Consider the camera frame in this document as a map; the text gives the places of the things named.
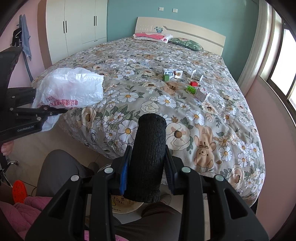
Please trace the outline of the person's left hand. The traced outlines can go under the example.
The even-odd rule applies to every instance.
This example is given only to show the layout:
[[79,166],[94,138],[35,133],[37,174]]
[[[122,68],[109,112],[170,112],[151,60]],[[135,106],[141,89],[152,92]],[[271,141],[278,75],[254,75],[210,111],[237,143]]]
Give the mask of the person's left hand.
[[1,153],[3,156],[8,156],[12,153],[14,147],[14,141],[10,141],[7,143],[2,144],[1,146]]

